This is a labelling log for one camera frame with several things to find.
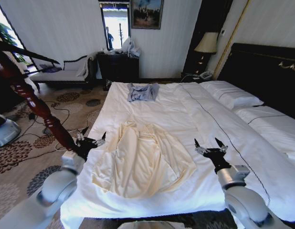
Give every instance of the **dark wooden cabinet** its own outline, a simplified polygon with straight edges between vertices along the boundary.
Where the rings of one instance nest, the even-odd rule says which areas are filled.
[[[137,82],[139,78],[139,58],[125,54],[97,55],[103,79],[113,82]]]

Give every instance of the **table lamp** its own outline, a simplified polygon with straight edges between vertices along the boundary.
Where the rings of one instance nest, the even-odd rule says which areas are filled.
[[[196,52],[202,52],[201,59],[198,62],[200,69],[195,72],[196,74],[201,73],[206,69],[210,56],[216,53],[218,34],[218,32],[206,32],[199,45],[194,49]]]

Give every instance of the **white cushion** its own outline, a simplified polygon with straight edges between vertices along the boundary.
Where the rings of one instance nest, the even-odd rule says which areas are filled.
[[[226,81],[203,82],[205,88],[216,100],[228,109],[262,105],[263,102],[256,96],[238,88]]]
[[[75,76],[76,71],[58,71],[55,73],[38,73],[30,77],[32,81],[84,81],[83,76]]]
[[[295,119],[268,106],[240,108],[234,112],[295,164]]]

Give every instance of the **dark wooden headboard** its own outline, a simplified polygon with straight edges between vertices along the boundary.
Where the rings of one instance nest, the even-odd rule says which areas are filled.
[[[234,43],[218,80],[295,119],[295,48]]]

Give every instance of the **white bedsheet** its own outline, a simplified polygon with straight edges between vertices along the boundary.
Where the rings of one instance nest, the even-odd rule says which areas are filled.
[[[113,83],[105,104],[89,137],[106,142],[116,135],[121,123],[155,123],[177,137],[193,157],[198,169],[173,192],[159,193],[146,199],[125,199],[103,192],[91,182],[92,169],[105,146],[91,150],[81,174],[76,192],[62,205],[61,220],[66,229],[78,228],[84,217],[139,218],[188,213],[201,210],[223,210],[224,194],[208,158],[194,151],[194,138],[203,147],[217,147],[217,137],[228,145],[226,160],[244,165],[240,154],[208,111],[230,137],[243,158],[255,171],[245,179],[247,187],[258,192],[269,208],[281,219],[295,220],[295,167],[285,156],[252,130],[236,114],[218,103],[197,83],[160,85],[155,102],[128,102],[124,83]]]

